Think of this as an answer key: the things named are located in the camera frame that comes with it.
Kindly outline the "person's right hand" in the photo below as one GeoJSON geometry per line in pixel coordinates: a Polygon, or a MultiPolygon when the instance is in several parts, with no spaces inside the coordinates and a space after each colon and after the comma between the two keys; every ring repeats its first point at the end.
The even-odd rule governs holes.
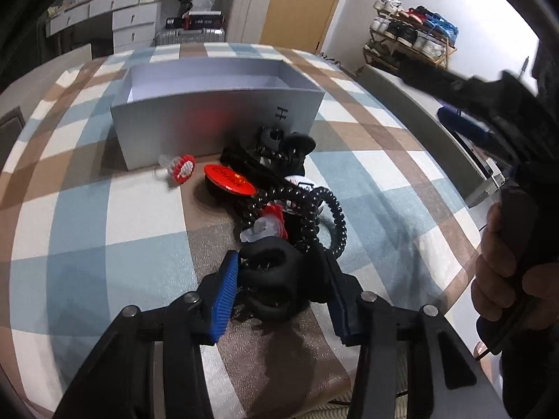
{"type": "MultiPolygon", "coordinates": [[[[506,282],[515,273],[515,258],[498,236],[500,227],[501,204],[493,203],[482,233],[481,253],[475,262],[475,280],[471,287],[475,310],[479,316],[493,323],[516,299],[514,289],[506,282]]],[[[558,265],[531,268],[523,277],[522,287],[527,294],[538,299],[537,307],[525,320],[524,327],[545,329],[557,323],[558,265]]]]}

